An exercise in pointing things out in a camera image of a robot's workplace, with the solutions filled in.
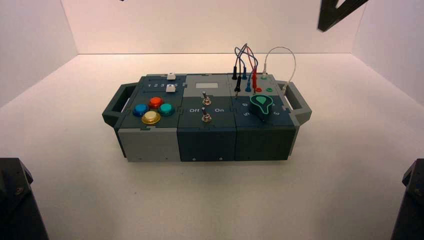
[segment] handle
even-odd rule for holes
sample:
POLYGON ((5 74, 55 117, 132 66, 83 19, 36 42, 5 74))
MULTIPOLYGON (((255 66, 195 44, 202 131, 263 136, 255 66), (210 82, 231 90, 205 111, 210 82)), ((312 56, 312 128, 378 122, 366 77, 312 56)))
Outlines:
MULTIPOLYGON (((278 86, 281 89, 286 82, 278 81, 278 86)), ((301 93, 293 82, 290 82, 285 90, 285 97, 292 106, 292 113, 296 117, 300 125, 306 123, 312 114, 312 110, 302 97, 301 93)))
POLYGON ((123 84, 118 88, 102 113, 104 122, 109 126, 114 127, 118 119, 123 116, 123 108, 136 89, 137 84, 138 82, 123 84))

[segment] yellow button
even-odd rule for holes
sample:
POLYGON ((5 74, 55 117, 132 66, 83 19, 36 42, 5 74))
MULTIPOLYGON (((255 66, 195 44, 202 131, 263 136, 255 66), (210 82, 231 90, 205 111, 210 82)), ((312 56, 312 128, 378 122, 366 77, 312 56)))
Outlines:
POLYGON ((161 120, 161 115, 155 111, 148 111, 146 112, 143 117, 141 118, 141 121, 144 124, 155 124, 161 120))

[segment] white table surface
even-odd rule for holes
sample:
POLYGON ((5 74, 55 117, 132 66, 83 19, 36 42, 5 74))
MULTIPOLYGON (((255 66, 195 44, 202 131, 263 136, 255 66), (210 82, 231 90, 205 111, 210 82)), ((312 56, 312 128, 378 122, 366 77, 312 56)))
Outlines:
MULTIPOLYGON (((297 55, 312 116, 288 161, 127 162, 101 116, 121 84, 234 59, 79 55, 0 108, 0 156, 31 171, 50 238, 388 239, 402 176, 424 156, 424 107, 350 54, 297 55)), ((287 80, 291 60, 271 55, 268 72, 287 80)))

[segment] white backdrop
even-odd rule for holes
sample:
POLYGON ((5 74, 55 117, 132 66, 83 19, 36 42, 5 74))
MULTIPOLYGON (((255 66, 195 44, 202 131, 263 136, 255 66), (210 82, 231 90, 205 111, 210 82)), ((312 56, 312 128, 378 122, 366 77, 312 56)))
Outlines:
POLYGON ((424 1, 369 1, 353 54, 424 105, 424 1))
POLYGON ((0 0, 0 107, 76 55, 60 0, 0 0))
POLYGON ((364 6, 317 30, 321 0, 62 0, 79 53, 350 53, 364 6))

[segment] control panel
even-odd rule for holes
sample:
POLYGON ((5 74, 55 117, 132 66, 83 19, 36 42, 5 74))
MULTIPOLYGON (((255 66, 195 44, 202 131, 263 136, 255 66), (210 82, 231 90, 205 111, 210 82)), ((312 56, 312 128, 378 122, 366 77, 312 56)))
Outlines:
POLYGON ((149 74, 118 89, 102 116, 130 162, 287 160, 311 109, 271 74, 149 74))

